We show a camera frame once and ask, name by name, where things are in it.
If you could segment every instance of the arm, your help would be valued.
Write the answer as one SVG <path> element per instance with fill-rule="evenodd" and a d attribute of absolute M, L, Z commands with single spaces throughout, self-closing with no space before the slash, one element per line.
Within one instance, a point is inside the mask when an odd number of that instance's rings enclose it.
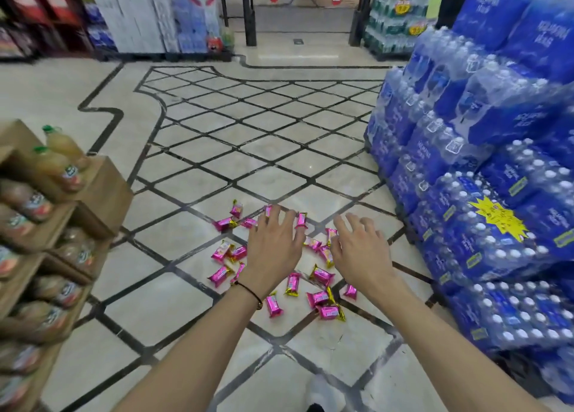
<path fill-rule="evenodd" d="M 354 214 L 347 219 L 352 231 L 335 218 L 335 266 L 393 322 L 449 411 L 549 412 L 411 292 L 395 273 L 386 239 L 372 220 Z"/>
<path fill-rule="evenodd" d="M 304 228 L 297 229 L 293 240 L 295 212 L 287 212 L 280 225 L 279 211 L 273 206 L 269 220 L 261 214 L 258 226 L 250 229 L 249 265 L 239 277 L 262 300 L 295 269 L 303 250 Z M 206 410 L 256 308 L 251 293 L 231 287 L 114 412 Z"/>

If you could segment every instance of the white shoe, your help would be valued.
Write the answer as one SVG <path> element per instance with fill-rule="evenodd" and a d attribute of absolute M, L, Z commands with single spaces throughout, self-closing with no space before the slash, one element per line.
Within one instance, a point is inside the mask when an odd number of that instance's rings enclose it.
<path fill-rule="evenodd" d="M 314 375 L 307 384 L 305 407 L 319 405 L 325 412 L 338 412 L 333 389 L 321 374 Z"/>

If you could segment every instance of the marble floor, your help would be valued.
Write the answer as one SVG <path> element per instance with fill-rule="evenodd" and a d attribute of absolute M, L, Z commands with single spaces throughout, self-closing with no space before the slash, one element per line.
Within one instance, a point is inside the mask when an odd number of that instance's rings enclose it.
<path fill-rule="evenodd" d="M 246 244 L 248 237 L 244 227 L 221 235 L 211 224 L 228 217 L 233 199 L 243 204 L 243 217 L 257 217 L 272 202 L 305 211 L 308 234 L 321 241 L 335 214 L 371 217 L 389 239 L 399 274 L 452 322 L 435 303 L 430 274 L 363 151 L 385 66 L 47 60 L 8 68 L 19 74 L 15 84 L 0 80 L 8 116 L 36 131 L 49 121 L 72 132 L 82 147 L 111 156 L 136 193 L 42 394 L 48 410 L 111 410 L 219 300 L 228 283 L 215 288 L 207 279 L 218 268 L 210 256 L 222 238 Z M 35 104 L 27 104 L 26 83 L 51 75 L 58 87 L 36 90 Z M 318 291 L 308 280 L 316 263 L 323 260 L 305 250 L 300 292 Z M 361 294 L 356 301 L 343 296 L 345 282 L 333 272 L 347 321 L 320 321 L 280 284 L 284 314 L 255 314 L 210 411 L 303 411 L 314 373 L 325 374 L 341 411 L 445 411 L 391 322 Z M 559 410 L 559 402 L 547 401 Z"/>

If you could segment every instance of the wrapped candy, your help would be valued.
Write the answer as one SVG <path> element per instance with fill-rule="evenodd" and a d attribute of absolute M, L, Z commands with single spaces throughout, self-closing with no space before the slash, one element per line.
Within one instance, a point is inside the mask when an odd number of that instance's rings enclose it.
<path fill-rule="evenodd" d="M 335 306 L 319 306 L 319 316 L 321 320 L 339 320 L 345 321 L 345 314 L 339 305 Z"/>
<path fill-rule="evenodd" d="M 349 299 L 357 300 L 357 288 L 353 285 L 347 284 L 347 290 L 343 293 Z"/>
<path fill-rule="evenodd" d="M 213 282 L 213 285 L 217 288 L 219 285 L 223 283 L 227 276 L 233 274 L 234 271 L 230 269 L 228 266 L 224 265 L 222 268 L 217 270 L 213 273 L 208 279 Z"/>
<path fill-rule="evenodd" d="M 335 264 L 333 262 L 333 254 L 331 253 L 331 249 L 329 249 L 328 246 L 321 246 L 318 252 L 321 256 L 323 256 L 323 259 L 325 259 L 327 268 L 331 268 Z"/>
<path fill-rule="evenodd" d="M 331 286 L 331 280 L 335 277 L 334 273 L 328 273 L 325 270 L 319 268 L 317 264 L 313 267 L 313 271 L 309 275 L 310 279 L 315 279 L 317 282 L 322 283 L 326 287 Z"/>
<path fill-rule="evenodd" d="M 277 292 L 274 291 L 265 298 L 265 303 L 267 303 L 267 309 L 269 310 L 269 318 L 278 317 L 283 314 L 283 309 L 281 309 L 279 307 L 279 303 L 277 303 L 277 297 L 275 297 L 276 293 Z"/>
<path fill-rule="evenodd" d="M 241 223 L 241 226 L 251 229 L 253 226 L 257 226 L 257 220 L 255 220 L 254 218 L 246 218 Z"/>
<path fill-rule="evenodd" d="M 231 259 L 233 259 L 233 262 L 239 261 L 240 259 L 243 259 L 247 255 L 248 255 L 248 248 L 245 247 L 244 245 L 239 246 L 235 250 L 232 249 L 232 251 L 230 253 L 230 256 L 231 256 Z"/>
<path fill-rule="evenodd" d="M 233 250 L 235 247 L 231 242 L 223 241 L 221 245 L 217 248 L 215 253 L 211 255 L 213 259 L 215 259 L 218 263 L 223 264 L 223 260 L 225 259 L 227 253 L 230 250 Z"/>
<path fill-rule="evenodd" d="M 307 213 L 299 212 L 297 216 L 297 224 L 295 225 L 295 229 L 297 229 L 298 227 L 305 227 L 305 229 L 308 229 L 306 222 L 307 222 Z"/>
<path fill-rule="evenodd" d="M 311 309 L 315 309 L 317 306 L 324 305 L 326 303 L 334 303 L 335 299 L 331 293 L 331 289 L 327 287 L 326 291 L 315 292 L 314 294 L 307 293 L 307 301 Z"/>
<path fill-rule="evenodd" d="M 300 273 L 293 272 L 289 276 L 287 276 L 287 289 L 285 290 L 285 294 L 297 297 L 299 295 L 299 278 L 301 277 Z"/>
<path fill-rule="evenodd" d="M 303 245 L 313 249 L 316 252 L 321 247 L 321 242 L 314 240 L 311 237 L 305 237 L 305 241 L 303 242 Z"/>
<path fill-rule="evenodd" d="M 213 225 L 219 232 L 223 232 L 227 229 L 233 229 L 237 227 L 237 222 L 233 220 L 233 217 L 224 218 L 223 220 L 214 221 Z"/>
<path fill-rule="evenodd" d="M 333 241 L 333 237 L 338 235 L 337 229 L 331 229 L 330 227 L 326 227 L 326 244 L 327 246 L 331 246 L 331 242 Z"/>
<path fill-rule="evenodd" d="M 237 269 L 237 273 L 235 274 L 235 276 L 233 277 L 233 279 L 231 279 L 231 282 L 232 282 L 232 283 L 235 282 L 235 281 L 239 278 L 239 273 L 240 273 L 241 271 L 243 271 L 243 269 L 245 268 L 245 265 L 246 265 L 246 264 L 244 264 L 244 263 L 242 263 L 242 262 L 239 263 L 239 268 Z"/>
<path fill-rule="evenodd" d="M 243 212 L 243 205 L 239 203 L 236 199 L 233 200 L 233 207 L 229 213 L 233 215 L 235 218 L 241 217 L 241 212 Z"/>

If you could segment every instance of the forearm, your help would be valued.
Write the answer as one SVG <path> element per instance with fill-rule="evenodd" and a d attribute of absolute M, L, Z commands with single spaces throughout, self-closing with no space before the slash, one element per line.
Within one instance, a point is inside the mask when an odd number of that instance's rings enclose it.
<path fill-rule="evenodd" d="M 231 287 L 115 412 L 206 410 L 256 307 L 252 295 Z"/>
<path fill-rule="evenodd" d="M 451 412 L 548 411 L 480 350 L 434 314 L 407 285 L 367 292 L 405 338 Z"/>

